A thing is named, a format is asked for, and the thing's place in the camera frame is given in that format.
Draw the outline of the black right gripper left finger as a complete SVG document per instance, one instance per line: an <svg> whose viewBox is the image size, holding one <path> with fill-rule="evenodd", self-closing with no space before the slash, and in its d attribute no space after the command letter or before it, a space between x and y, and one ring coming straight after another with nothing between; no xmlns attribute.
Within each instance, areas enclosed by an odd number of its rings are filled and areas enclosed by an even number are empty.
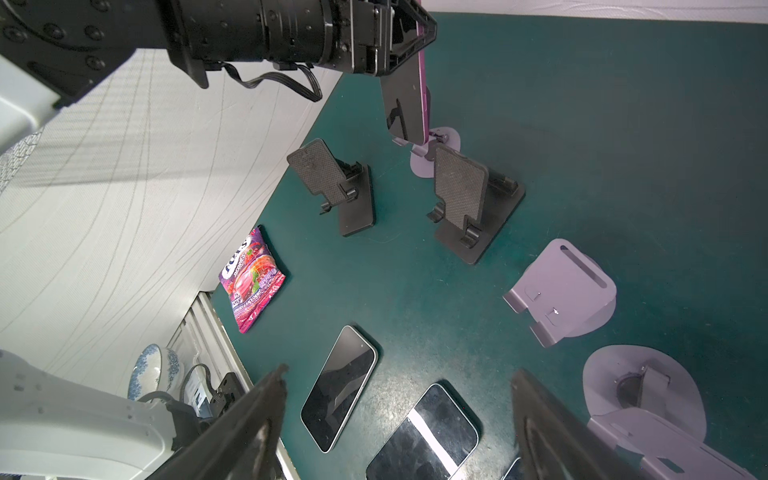
<svg viewBox="0 0 768 480"><path fill-rule="evenodd" d="M263 377L152 479L270 479L277 462L287 389L285 364Z"/></svg>

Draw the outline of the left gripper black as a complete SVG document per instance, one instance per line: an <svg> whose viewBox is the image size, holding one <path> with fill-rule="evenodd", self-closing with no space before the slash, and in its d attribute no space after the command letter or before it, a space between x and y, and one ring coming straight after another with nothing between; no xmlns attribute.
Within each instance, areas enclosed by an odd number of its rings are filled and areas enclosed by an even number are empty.
<svg viewBox="0 0 768 480"><path fill-rule="evenodd" d="M331 1L326 67L350 74L391 74L437 37L437 22L418 1Z"/></svg>

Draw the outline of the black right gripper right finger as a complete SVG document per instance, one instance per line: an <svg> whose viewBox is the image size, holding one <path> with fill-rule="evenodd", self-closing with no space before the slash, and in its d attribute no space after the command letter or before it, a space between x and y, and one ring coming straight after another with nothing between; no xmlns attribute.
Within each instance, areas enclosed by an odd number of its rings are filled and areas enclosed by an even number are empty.
<svg viewBox="0 0 768 480"><path fill-rule="evenodd" d="M641 477L529 371L515 371L511 397L524 479Z"/></svg>

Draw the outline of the black phone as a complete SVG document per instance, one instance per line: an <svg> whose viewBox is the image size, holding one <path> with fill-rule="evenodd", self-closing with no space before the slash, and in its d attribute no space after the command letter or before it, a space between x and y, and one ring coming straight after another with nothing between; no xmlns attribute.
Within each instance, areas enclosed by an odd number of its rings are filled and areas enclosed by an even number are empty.
<svg viewBox="0 0 768 480"><path fill-rule="evenodd" d="M423 51L380 80L389 133L403 142L423 145L428 140L428 101Z"/></svg>
<svg viewBox="0 0 768 480"><path fill-rule="evenodd" d="M440 383L433 383L368 464L367 479L446 480L480 441L476 426Z"/></svg>
<svg viewBox="0 0 768 480"><path fill-rule="evenodd" d="M341 329L300 412L320 452L338 442L378 360L377 348L356 327Z"/></svg>
<svg viewBox="0 0 768 480"><path fill-rule="evenodd" d="M522 480L522 459L520 457L515 458L511 465L508 467L501 480Z"/></svg>

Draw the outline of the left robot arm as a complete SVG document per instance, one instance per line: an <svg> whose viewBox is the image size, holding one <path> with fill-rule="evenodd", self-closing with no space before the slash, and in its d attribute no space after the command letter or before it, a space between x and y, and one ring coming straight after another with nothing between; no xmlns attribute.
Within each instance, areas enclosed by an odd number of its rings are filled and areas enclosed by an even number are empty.
<svg viewBox="0 0 768 480"><path fill-rule="evenodd" d="M314 69L382 77L431 44L417 1L5 1L1 5L1 146L9 149L80 101L137 50L165 51L199 87L211 71L264 79L317 102Z"/></svg>

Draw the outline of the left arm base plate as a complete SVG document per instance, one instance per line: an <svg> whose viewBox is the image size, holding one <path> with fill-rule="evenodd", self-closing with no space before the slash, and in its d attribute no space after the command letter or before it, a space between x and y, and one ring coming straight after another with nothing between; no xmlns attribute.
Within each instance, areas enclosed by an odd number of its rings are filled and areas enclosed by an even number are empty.
<svg viewBox="0 0 768 480"><path fill-rule="evenodd" d="M209 401L211 413L214 418L225 414L246 393L243 383L235 372L228 372L219 386L212 394Z"/></svg>

